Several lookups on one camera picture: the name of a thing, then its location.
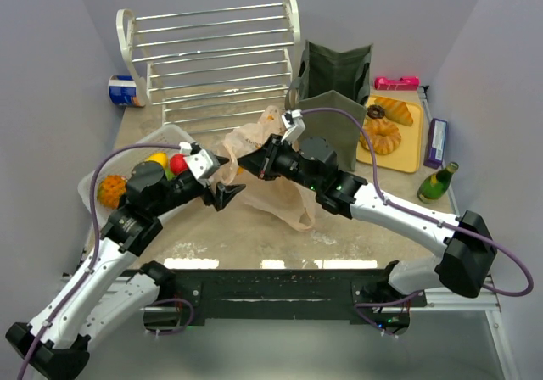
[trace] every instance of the can label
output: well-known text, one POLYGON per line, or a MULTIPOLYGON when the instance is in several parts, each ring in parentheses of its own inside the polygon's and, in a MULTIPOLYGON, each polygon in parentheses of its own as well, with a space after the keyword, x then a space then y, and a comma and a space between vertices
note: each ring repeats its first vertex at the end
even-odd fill
POLYGON ((143 107, 143 102, 137 98, 136 82, 131 76, 111 76, 108 89, 113 104, 143 107))

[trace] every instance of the pink box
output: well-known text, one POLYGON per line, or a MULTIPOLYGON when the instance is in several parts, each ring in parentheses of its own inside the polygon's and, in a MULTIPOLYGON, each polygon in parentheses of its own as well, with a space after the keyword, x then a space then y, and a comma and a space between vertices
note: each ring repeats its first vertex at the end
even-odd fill
POLYGON ((417 90, 419 84, 416 76, 402 77, 398 81, 391 81, 386 77, 375 78, 375 90, 417 90))

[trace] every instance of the pineapple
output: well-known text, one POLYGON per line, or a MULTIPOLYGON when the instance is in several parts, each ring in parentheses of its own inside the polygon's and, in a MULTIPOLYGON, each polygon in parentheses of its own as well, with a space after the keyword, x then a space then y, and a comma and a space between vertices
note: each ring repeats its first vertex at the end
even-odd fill
POLYGON ((117 209, 125 192, 126 179, 120 175, 108 175, 98 185, 97 200, 106 208, 117 209))

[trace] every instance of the gray-green fabric bag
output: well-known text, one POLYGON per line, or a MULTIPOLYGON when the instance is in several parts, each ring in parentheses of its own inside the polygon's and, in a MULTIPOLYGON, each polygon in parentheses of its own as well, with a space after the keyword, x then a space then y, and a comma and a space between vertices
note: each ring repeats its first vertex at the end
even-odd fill
MULTIPOLYGON (((293 92, 297 90, 296 109, 343 109, 362 123, 366 116, 364 104, 370 94, 371 57, 372 45, 347 52, 335 52, 307 41, 302 54, 299 78, 290 86, 285 108, 293 108, 293 92)), ((319 113, 305 116, 304 122, 306 128, 300 140, 323 137, 338 153, 339 168, 355 170, 360 132, 349 119, 335 113, 319 113)))

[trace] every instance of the bottle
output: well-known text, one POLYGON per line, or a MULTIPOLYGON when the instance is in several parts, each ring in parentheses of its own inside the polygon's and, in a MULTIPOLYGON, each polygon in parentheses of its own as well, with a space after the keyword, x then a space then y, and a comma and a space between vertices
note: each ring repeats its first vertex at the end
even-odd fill
POLYGON ((441 198, 449 185, 452 175, 458 170, 456 162, 450 162, 443 170, 439 170, 426 178, 418 188, 417 196, 421 202, 431 204, 441 198))

